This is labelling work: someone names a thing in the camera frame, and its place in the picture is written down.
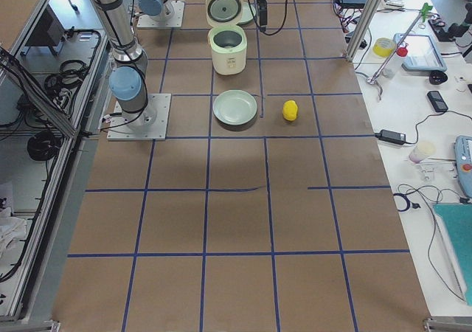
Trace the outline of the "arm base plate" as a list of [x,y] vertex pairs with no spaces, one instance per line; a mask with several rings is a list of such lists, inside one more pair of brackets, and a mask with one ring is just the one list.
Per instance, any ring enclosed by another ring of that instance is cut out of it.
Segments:
[[141,29],[180,28],[184,17],[184,1],[139,0],[141,15],[137,27]]
[[119,102],[115,102],[114,112],[121,115],[111,119],[107,140],[166,140],[171,94],[148,94],[147,97],[147,107],[142,113],[137,114],[123,112]]

